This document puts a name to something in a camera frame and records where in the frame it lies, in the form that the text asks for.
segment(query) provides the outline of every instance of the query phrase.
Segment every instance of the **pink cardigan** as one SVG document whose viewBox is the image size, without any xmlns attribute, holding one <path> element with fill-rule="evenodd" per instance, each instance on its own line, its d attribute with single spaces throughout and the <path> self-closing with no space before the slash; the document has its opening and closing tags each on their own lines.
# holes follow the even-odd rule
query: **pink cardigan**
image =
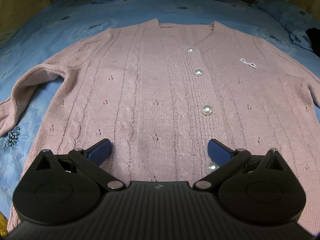
<svg viewBox="0 0 320 240">
<path fill-rule="evenodd" d="M 276 147 L 307 194 L 300 224 L 312 233 L 320 228 L 320 125 L 313 108 L 313 101 L 320 105 L 320 80 L 267 41 L 218 22 L 154 19 L 106 30 L 23 75 L 0 104 L 0 135 L 15 126 L 36 85 L 58 75 L 64 83 L 24 172 L 41 149 L 66 154 L 109 138 L 114 151 L 102 168 L 122 181 L 192 184 L 206 175 L 211 138 L 253 154 Z M 204 105 L 211 114 L 202 114 Z M 8 229 L 18 222 L 12 209 Z"/>
</svg>

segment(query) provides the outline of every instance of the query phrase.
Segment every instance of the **mattress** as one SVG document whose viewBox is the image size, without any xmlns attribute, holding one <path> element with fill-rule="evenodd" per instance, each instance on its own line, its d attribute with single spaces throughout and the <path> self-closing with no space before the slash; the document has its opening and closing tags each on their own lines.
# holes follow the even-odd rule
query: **mattress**
<svg viewBox="0 0 320 240">
<path fill-rule="evenodd" d="M 294 45 L 287 31 L 271 16 L 239 0 L 115 0 L 105 3 L 58 0 L 0 49 L 0 101 L 10 96 L 14 83 L 26 71 L 76 41 L 107 28 L 134 25 L 153 18 L 161 23 L 176 24 L 218 21 L 266 39 L 320 77 L 318 56 Z M 39 86 L 17 126 L 0 138 L 0 211 L 7 218 L 26 156 L 62 82 L 59 78 Z M 320 109 L 315 106 L 315 110 L 320 121 Z"/>
</svg>

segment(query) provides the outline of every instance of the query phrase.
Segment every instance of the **yellow fuzzy object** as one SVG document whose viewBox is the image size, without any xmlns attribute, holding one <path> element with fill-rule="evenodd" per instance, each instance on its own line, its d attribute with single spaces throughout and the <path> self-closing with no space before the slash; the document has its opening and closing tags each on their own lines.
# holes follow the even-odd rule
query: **yellow fuzzy object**
<svg viewBox="0 0 320 240">
<path fill-rule="evenodd" d="M 7 224 L 8 224 L 8 220 L 0 212 L 0 236 L 6 236 L 8 234 Z"/>
</svg>

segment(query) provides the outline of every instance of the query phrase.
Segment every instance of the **pearl button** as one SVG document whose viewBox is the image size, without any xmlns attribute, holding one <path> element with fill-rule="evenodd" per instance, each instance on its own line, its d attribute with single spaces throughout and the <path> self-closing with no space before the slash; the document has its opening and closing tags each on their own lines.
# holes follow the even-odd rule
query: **pearl button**
<svg viewBox="0 0 320 240">
<path fill-rule="evenodd" d="M 212 107 L 211 106 L 204 106 L 201 109 L 202 114 L 208 115 L 212 113 Z"/>
<path fill-rule="evenodd" d="M 197 77 L 202 76 L 202 74 L 203 74 L 203 72 L 202 72 L 201 69 L 197 69 L 197 70 L 195 71 L 195 75 L 196 75 Z"/>
<path fill-rule="evenodd" d="M 207 165 L 206 171 L 207 171 L 207 173 L 211 173 L 211 172 L 217 170 L 218 168 L 219 168 L 219 166 L 215 162 L 212 162 Z"/>
</svg>

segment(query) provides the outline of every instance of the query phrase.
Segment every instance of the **sweater collar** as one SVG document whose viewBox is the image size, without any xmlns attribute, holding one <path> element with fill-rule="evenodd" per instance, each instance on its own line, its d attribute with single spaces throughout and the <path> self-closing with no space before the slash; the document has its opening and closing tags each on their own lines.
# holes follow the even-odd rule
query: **sweater collar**
<svg viewBox="0 0 320 240">
<path fill-rule="evenodd" d="M 199 28 L 199 29 L 210 29 L 212 30 L 212 34 L 201 41 L 200 43 L 196 44 L 196 48 L 199 49 L 200 52 L 206 52 L 213 47 L 217 46 L 220 42 L 222 42 L 226 35 L 226 27 L 219 23 L 219 22 L 212 22 L 209 25 L 181 25 L 181 24 L 172 24 L 166 23 L 161 24 L 159 23 L 158 19 L 153 19 L 147 22 L 148 28 Z M 187 44 L 181 44 L 179 46 L 170 44 L 166 41 L 165 37 L 159 37 L 162 43 L 166 46 L 172 47 L 178 51 L 186 51 L 189 48 Z"/>
</svg>

